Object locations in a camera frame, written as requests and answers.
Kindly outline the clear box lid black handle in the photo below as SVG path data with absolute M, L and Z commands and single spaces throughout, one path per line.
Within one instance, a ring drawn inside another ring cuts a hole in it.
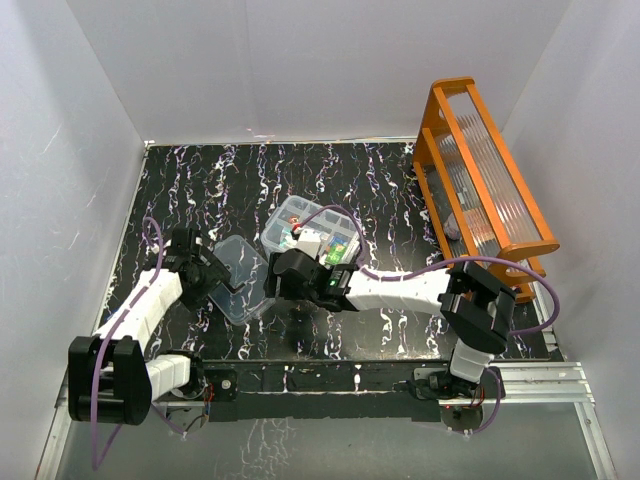
M 219 242 L 214 255 L 228 269 L 230 286 L 219 286 L 210 299 L 232 325 L 259 318 L 275 303 L 264 289 L 268 262 L 243 237 L 233 235 Z

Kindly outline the green small box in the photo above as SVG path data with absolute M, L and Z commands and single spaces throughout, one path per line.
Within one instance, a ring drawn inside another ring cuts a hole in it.
M 324 262 L 327 265 L 339 265 L 349 262 L 350 241 L 333 237 L 327 244 Z

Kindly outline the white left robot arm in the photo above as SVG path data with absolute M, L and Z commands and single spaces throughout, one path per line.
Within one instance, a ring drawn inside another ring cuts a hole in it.
M 191 311 L 241 290 L 247 243 L 230 237 L 208 246 L 199 231 L 177 228 L 124 303 L 90 336 L 68 349 L 68 412 L 72 420 L 139 425 L 153 401 L 175 390 L 200 396 L 207 376 L 195 353 L 170 350 L 145 358 L 152 333 L 176 304 Z

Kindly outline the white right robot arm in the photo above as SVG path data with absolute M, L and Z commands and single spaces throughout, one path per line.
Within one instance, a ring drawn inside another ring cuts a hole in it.
M 515 292 L 474 261 L 392 274 L 356 264 L 324 266 L 299 249 L 269 258 L 265 295 L 309 301 L 330 312 L 379 309 L 439 315 L 457 335 L 445 378 L 466 397 L 478 389 L 490 362 L 506 349 Z

